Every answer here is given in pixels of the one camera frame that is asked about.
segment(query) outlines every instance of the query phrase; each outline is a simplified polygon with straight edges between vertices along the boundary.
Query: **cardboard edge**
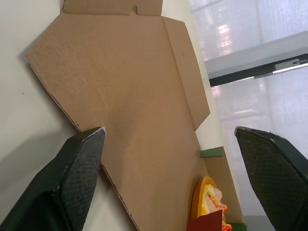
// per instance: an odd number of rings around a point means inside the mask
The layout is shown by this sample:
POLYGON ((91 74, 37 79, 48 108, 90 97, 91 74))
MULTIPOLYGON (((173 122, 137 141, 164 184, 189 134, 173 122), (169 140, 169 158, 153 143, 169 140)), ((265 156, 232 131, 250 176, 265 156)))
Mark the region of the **cardboard edge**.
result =
POLYGON ((119 194, 118 190, 116 189, 115 184, 113 183, 111 177, 109 176, 109 174, 108 174, 107 170, 105 169, 104 165, 102 164, 102 162, 101 162, 101 169, 103 169, 104 173, 106 174, 107 178, 109 179, 109 181, 110 181, 110 183, 111 183, 113 189, 115 190, 115 192, 116 192, 116 194, 117 194, 117 197, 120 199, 120 201, 121 201, 123 207, 125 208, 127 214, 129 215, 129 218, 130 218, 130 219, 132 220, 132 222, 134 223, 134 225, 135 225, 137 231, 140 231, 140 229, 139 229, 137 223, 135 222, 133 216, 132 216, 131 213, 129 212, 129 210, 128 210, 128 208, 127 208, 127 206, 126 206, 124 200, 122 199, 121 195, 119 194))
POLYGON ((160 16, 163 0, 65 0, 63 13, 160 16))
POLYGON ((44 82, 42 81, 42 79, 39 77, 39 74, 36 72, 34 66, 31 64, 30 60, 28 59, 27 55, 26 55, 26 59, 30 65, 30 67, 32 68, 32 70, 34 71, 35 75, 37 76, 37 78, 39 79, 39 81, 41 82, 42 86, 44 87, 44 89, 46 90, 46 92, 51 96, 51 98, 55 101, 55 103, 57 104, 57 106, 62 110, 62 112, 66 115, 66 117, 69 119, 69 121, 74 125, 74 127, 77 129, 78 132, 81 132, 81 130, 77 127, 77 125, 73 122, 73 120, 68 116, 68 114, 65 112, 65 110, 61 107, 61 105, 59 104, 59 102, 56 100, 56 98, 50 93, 50 91, 47 89, 47 87, 45 86, 44 82))
POLYGON ((186 28, 186 25, 184 22, 182 21, 178 21, 175 19, 171 19, 171 18, 167 18, 167 17, 162 17, 163 22, 164 22, 164 27, 166 30, 166 34, 168 36, 168 40, 172 49, 172 53, 173 53, 173 57, 174 60, 176 62, 177 65, 177 70, 178 70, 178 74, 179 77, 181 79, 182 82, 182 87, 185 93, 185 98, 186 98, 186 102, 188 105, 188 108, 190 110, 190 114, 191 114, 191 118, 192 118, 192 123, 194 126, 194 129, 197 130, 199 128, 199 126, 205 121, 205 119, 209 116, 210 114, 210 109, 208 106, 208 102, 207 102, 207 98, 206 98, 206 94, 205 94, 205 90, 204 90, 204 86, 203 86, 203 81, 202 81, 202 76, 200 73, 200 68, 198 65, 198 61, 197 61, 197 57, 196 54, 194 52, 193 49, 193 45, 188 33, 188 30, 186 28), (191 64, 189 64, 189 62, 180 62, 180 56, 184 54, 178 54, 176 52, 176 49, 179 47, 177 46, 175 43, 178 42, 178 39, 176 39, 176 37, 174 37, 174 39, 171 38, 171 30, 176 30, 176 28, 174 26, 168 26, 168 24, 170 23, 177 23, 180 27, 181 30, 183 30, 183 34, 185 34, 185 36, 187 37, 186 39, 189 41, 189 44, 186 42, 187 45, 187 49, 189 50, 189 53, 191 56, 191 64), (195 70, 195 76, 194 76, 194 81, 188 80, 188 76, 186 74, 184 74, 184 72, 182 72, 182 68, 181 65, 186 65, 186 67, 184 67, 184 69, 194 69, 195 70), (188 82, 193 82, 193 86, 188 86, 188 82), (199 95, 198 98, 194 96, 192 96, 191 92, 196 92, 199 91, 199 95), (196 101, 202 102, 202 105, 198 105, 196 106, 196 101))

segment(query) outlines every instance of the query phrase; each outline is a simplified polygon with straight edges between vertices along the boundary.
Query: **white roller blind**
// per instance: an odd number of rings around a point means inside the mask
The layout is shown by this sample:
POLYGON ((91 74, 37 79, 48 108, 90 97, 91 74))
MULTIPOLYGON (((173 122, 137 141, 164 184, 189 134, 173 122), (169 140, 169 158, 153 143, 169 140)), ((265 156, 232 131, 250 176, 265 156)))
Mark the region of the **white roller blind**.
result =
POLYGON ((234 135, 236 126, 278 134, 308 158, 308 67, 212 87, 245 216, 265 215, 234 135))
MULTIPOLYGON (((238 58, 234 66, 243 65, 250 62, 258 46, 308 30, 308 0, 189 1, 204 59, 217 59, 220 66, 220 69, 211 70, 213 62, 209 65, 206 62, 210 78, 212 72, 224 69, 224 64, 227 66, 229 63, 226 58, 221 62, 219 57, 252 49, 244 55, 244 59, 241 53, 241 59, 238 58)), ((290 42, 283 41, 281 52, 292 51, 296 45, 293 41, 291 38, 290 42)), ((261 59, 281 53, 277 48, 271 50, 269 46, 265 47, 261 59)), ((235 55, 230 55, 230 61, 234 60, 237 60, 235 55)))

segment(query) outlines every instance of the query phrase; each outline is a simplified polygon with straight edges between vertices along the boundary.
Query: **flattened cardboard box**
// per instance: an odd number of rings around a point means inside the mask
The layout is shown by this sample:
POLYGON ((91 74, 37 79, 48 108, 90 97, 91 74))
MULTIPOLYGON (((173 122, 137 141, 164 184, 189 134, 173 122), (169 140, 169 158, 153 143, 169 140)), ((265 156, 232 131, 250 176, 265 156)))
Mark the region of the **flattened cardboard box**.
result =
POLYGON ((209 115, 198 64, 185 24, 161 17, 161 7, 66 0, 27 54, 77 129, 106 127, 102 165, 141 231, 185 230, 206 175, 195 134, 209 115))

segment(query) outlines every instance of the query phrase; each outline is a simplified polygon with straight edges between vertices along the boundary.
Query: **orange object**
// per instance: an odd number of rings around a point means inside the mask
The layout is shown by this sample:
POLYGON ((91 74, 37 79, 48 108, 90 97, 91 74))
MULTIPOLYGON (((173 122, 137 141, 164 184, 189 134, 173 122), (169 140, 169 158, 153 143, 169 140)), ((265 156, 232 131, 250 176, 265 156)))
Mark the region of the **orange object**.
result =
MULTIPOLYGON (((196 186, 193 197, 192 197, 192 209, 191 209, 191 220, 197 219, 202 214, 202 200, 203 194, 205 190, 205 186, 207 184, 212 185, 214 188, 217 188, 214 180, 209 177, 205 176, 196 186)), ((226 222, 225 216, 223 215, 222 220, 226 222)))

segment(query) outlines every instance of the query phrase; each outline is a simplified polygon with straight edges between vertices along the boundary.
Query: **light fixture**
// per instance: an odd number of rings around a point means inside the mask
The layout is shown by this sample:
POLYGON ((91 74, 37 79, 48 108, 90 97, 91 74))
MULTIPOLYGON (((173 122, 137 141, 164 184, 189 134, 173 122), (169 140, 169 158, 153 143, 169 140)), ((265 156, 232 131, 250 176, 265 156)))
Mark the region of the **light fixture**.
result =
POLYGON ((284 69, 281 69, 281 70, 277 70, 277 71, 273 71, 273 74, 277 74, 277 73, 281 73, 281 72, 285 72, 285 71, 290 71, 290 70, 298 69, 298 68, 301 68, 301 67, 304 67, 304 66, 308 66, 308 63, 307 64, 301 64, 301 65, 287 67, 287 68, 284 68, 284 69))
POLYGON ((254 78, 254 76, 251 76, 251 77, 248 77, 248 78, 239 79, 239 80, 237 80, 237 81, 235 81, 235 82, 242 81, 242 80, 246 80, 246 79, 250 79, 250 78, 254 78))

